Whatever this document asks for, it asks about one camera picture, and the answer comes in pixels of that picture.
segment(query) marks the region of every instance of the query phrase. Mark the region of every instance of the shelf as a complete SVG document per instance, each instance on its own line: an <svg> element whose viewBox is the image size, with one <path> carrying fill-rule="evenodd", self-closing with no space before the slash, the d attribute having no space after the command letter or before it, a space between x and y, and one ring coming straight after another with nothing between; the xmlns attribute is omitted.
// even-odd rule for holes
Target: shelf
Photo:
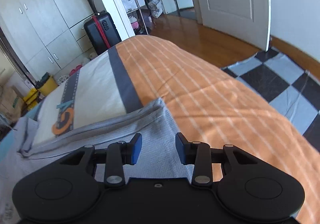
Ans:
<svg viewBox="0 0 320 224"><path fill-rule="evenodd" d="M132 12L135 12L135 11L138 11L138 10L140 10L141 8L137 8L137 9L135 9L135 10L133 10L133 11L129 11L129 12L127 12L127 14L130 14L130 13L132 13Z"/></svg>

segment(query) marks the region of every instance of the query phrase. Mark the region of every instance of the wooden baseboard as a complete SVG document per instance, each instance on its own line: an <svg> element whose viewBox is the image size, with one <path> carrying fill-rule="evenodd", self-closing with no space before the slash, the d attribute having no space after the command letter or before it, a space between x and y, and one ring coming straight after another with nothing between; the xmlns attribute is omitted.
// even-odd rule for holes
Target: wooden baseboard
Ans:
<svg viewBox="0 0 320 224"><path fill-rule="evenodd" d="M308 56L305 52L291 44L272 36L272 45L282 53L286 54L303 69L310 71L316 78L320 79L320 63Z"/></svg>

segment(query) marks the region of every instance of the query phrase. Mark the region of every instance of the circular cover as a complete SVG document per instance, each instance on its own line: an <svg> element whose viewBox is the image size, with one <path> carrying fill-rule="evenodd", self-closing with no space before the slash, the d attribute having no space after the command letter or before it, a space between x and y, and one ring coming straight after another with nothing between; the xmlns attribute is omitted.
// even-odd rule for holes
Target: circular cover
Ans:
<svg viewBox="0 0 320 224"><path fill-rule="evenodd" d="M99 197L99 186L84 170L69 165L43 168L19 181L12 200L24 219L66 222L90 209Z"/></svg>
<svg viewBox="0 0 320 224"><path fill-rule="evenodd" d="M286 220L304 202L301 184L272 166L237 167L219 182L217 194L229 210L251 221Z"/></svg>

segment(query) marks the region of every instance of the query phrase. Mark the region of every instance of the red suitcase strap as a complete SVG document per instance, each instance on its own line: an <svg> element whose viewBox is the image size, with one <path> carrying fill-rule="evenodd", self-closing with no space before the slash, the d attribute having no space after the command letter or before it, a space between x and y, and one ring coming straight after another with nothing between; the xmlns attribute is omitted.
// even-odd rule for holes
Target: red suitcase strap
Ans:
<svg viewBox="0 0 320 224"><path fill-rule="evenodd" d="M93 19L94 24L96 25L96 28L97 28L97 30L98 30L98 32L99 32L99 35L100 35L101 38L102 38L102 41L104 42L104 44L105 44L105 45L107 46L107 48L109 49L111 46L110 46L110 44L109 44L109 42L108 42L108 40L107 40L106 35L104 34L104 30L103 30L100 22L98 21L98 19L97 19L97 17L96 17L95 15L93 15L91 18Z"/></svg>

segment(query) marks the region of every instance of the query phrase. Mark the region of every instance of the yellow bin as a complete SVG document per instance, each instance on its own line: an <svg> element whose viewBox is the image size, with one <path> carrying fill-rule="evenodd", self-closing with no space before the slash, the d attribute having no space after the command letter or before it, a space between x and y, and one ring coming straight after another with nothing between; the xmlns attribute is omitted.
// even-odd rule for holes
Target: yellow bin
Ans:
<svg viewBox="0 0 320 224"><path fill-rule="evenodd" d="M45 74L41 81L38 82L39 84L41 84L42 82L44 82L41 87L38 87L36 85L36 89L41 92L41 94L43 94L44 96L48 96L52 91L54 91L57 87L58 84L56 83L56 81L53 79L52 76L49 76L47 74Z"/></svg>

